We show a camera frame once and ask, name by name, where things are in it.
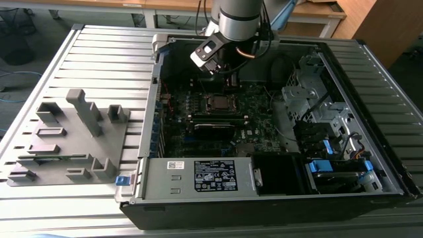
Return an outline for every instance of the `barcode sticker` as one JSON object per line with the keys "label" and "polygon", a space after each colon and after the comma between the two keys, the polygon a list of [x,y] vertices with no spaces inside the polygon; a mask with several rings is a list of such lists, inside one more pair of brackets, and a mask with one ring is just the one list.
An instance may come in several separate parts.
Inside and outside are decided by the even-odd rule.
{"label": "barcode sticker", "polygon": [[123,4],[125,6],[142,7],[142,4]]}
{"label": "barcode sticker", "polygon": [[169,161],[167,162],[167,169],[169,170],[183,170],[186,166],[185,161]]}

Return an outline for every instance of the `blue cable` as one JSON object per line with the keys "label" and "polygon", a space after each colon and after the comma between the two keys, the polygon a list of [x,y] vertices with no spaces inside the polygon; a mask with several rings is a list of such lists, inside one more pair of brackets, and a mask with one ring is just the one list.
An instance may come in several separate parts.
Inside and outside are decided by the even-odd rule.
{"label": "blue cable", "polygon": [[23,103],[26,102],[27,100],[22,100],[22,101],[10,101],[10,100],[4,100],[4,99],[0,99],[0,102],[6,102],[6,103]]}
{"label": "blue cable", "polygon": [[[6,71],[6,70],[2,70],[4,72],[7,72],[6,74],[0,75],[0,78],[4,77],[4,76],[8,76],[11,74],[15,74],[15,73],[30,73],[30,74],[36,74],[38,76],[40,76],[40,78],[43,77],[43,74],[38,73],[38,72],[32,72],[32,71],[16,71],[16,72],[10,72],[10,71]],[[26,102],[26,100],[22,100],[22,101],[11,101],[11,100],[4,100],[4,99],[0,99],[0,102],[4,102],[4,103],[23,103]]]}

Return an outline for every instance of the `floor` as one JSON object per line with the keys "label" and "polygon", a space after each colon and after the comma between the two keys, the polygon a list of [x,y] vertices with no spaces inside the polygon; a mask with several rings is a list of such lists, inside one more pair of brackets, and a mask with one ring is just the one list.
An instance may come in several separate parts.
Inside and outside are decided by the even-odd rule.
{"label": "floor", "polygon": [[[35,16],[32,17],[38,32],[27,37],[30,47],[36,53],[36,59],[31,63],[22,66],[10,66],[0,59],[0,75],[2,70],[7,71],[35,71],[43,73],[70,33],[71,27],[76,23],[87,25],[106,25],[134,27],[131,14],[126,13],[101,13],[101,12],[78,12],[59,11],[60,20],[54,20],[48,11],[32,9]],[[166,18],[158,16],[158,25],[161,28],[171,29],[194,29],[195,17],[173,16],[173,24],[166,23]],[[198,28],[206,27],[206,19],[199,17]],[[0,99],[10,101],[26,100],[38,83],[39,77],[32,74],[12,74],[0,77],[0,86],[6,86],[6,90],[0,92]],[[8,129],[14,119],[19,113],[24,103],[0,102],[0,136]]]}
{"label": "floor", "polygon": [[[133,17],[125,13],[91,12],[87,14],[87,12],[60,11],[60,20],[54,20],[47,10],[34,9],[34,13],[34,23],[38,33],[28,36],[27,41],[36,52],[36,60],[23,66],[10,66],[0,59],[0,70],[43,73],[75,23],[134,27]],[[194,29],[195,27],[194,17],[181,16],[173,19],[174,24],[167,24],[163,16],[159,16],[158,20],[159,27],[162,28]],[[199,29],[205,26],[206,20],[201,17]],[[390,72],[418,107],[423,109],[421,90],[423,88],[423,57],[410,60],[407,55],[401,56],[390,68]],[[7,87],[0,92],[0,99],[14,101],[26,100],[36,83],[38,76],[31,74],[14,74],[0,77],[0,85]],[[0,102],[0,136],[4,135],[3,130],[8,129],[22,106],[23,103]]]}

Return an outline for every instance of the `wooden cabinet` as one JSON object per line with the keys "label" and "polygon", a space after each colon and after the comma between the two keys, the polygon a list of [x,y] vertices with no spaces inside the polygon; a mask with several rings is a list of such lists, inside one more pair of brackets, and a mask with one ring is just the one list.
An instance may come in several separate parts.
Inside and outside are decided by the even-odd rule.
{"label": "wooden cabinet", "polygon": [[423,0],[338,0],[347,18],[333,38],[362,39],[389,68],[423,31]]}

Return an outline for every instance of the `wooden desk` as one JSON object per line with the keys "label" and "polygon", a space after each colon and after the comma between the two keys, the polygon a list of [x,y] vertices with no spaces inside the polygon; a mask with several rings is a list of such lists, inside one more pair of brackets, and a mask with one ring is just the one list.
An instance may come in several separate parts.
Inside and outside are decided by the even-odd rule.
{"label": "wooden desk", "polygon": [[[198,0],[0,0],[4,7],[143,14],[147,28],[157,28],[158,15],[195,16],[198,4]],[[209,0],[209,14],[211,9],[213,0]],[[331,37],[345,18],[346,14],[334,12],[327,4],[306,2],[297,6],[289,22],[323,24],[321,37]]]}

